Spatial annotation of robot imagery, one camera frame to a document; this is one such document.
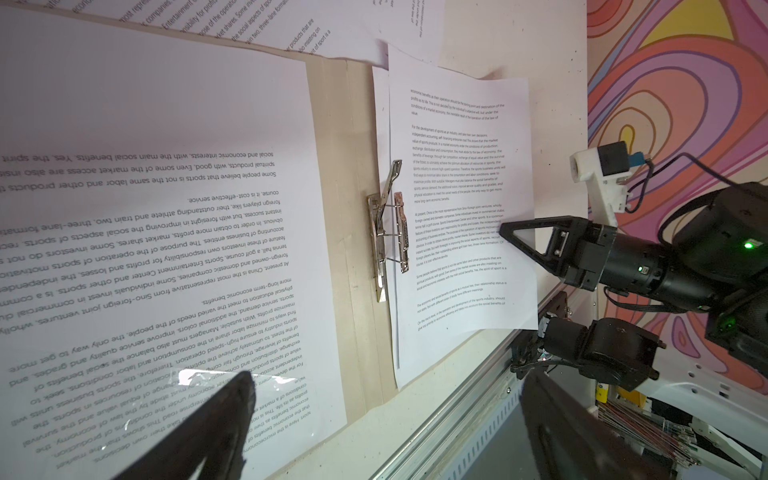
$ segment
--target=white paper sheet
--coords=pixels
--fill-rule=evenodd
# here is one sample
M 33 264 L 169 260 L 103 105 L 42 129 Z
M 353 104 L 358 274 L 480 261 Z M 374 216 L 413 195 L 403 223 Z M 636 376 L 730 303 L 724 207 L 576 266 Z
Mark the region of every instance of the white paper sheet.
M 110 478 L 259 374 L 244 478 L 346 424 L 300 61 L 0 7 L 0 471 Z
M 445 0 L 30 0 L 216 38 L 387 65 L 386 44 L 436 63 Z
M 410 242 L 410 271 L 390 292 L 402 387 L 472 331 L 535 329 L 537 293 L 530 260 L 498 236 L 502 221 L 533 217 L 527 81 L 389 53 L 389 154 L 403 160 L 393 190 Z

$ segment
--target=metal binder mechanism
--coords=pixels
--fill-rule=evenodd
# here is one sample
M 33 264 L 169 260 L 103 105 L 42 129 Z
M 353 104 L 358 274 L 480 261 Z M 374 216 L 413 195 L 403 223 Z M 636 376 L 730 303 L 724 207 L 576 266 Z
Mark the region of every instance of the metal binder mechanism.
M 394 205 L 386 203 L 389 198 L 389 192 L 392 189 L 392 183 L 400 175 L 402 160 L 392 162 L 389 170 L 384 191 L 379 194 L 368 196 L 368 215 L 371 220 L 371 244 L 373 246 L 373 269 L 376 272 L 376 299 L 379 302 L 387 301 L 386 294 L 386 261 L 392 260 L 400 263 L 400 273 L 408 271 L 408 225 L 406 223 L 406 214 L 403 210 L 402 193 L 396 192 L 394 195 Z M 395 209 L 395 220 L 397 233 L 387 233 L 384 231 L 382 216 L 384 207 Z M 397 237 L 397 247 L 400 259 L 387 258 L 384 237 Z

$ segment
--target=psychedelic wallpaper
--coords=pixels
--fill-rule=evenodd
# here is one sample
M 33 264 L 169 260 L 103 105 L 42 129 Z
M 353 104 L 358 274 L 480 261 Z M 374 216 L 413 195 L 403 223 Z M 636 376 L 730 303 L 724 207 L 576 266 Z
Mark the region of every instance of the psychedelic wallpaper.
M 657 166 L 688 152 L 736 182 L 768 183 L 768 0 L 587 4 L 590 147 L 624 140 Z M 645 167 L 630 183 L 644 175 Z M 618 215 L 619 227 L 655 240 L 678 207 L 722 187 L 680 159 L 651 180 L 638 212 Z M 673 223 L 667 236 L 687 220 Z M 623 301 L 647 303 L 635 295 Z M 601 310 L 768 395 L 768 379 L 703 339 L 705 315 L 633 313 L 605 298 Z

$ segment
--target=white table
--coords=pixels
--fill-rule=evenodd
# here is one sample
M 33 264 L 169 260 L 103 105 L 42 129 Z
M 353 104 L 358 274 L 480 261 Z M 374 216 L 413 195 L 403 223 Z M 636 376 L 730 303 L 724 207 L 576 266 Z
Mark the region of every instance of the white table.
M 440 66 L 475 78 L 528 77 L 536 217 L 587 214 L 568 157 L 587 148 L 584 0 L 447 0 Z M 546 246 L 549 232 L 537 232 Z M 538 268 L 539 298 L 558 280 Z M 274 478 L 368 478 L 509 334 L 473 336 L 384 406 L 366 413 Z

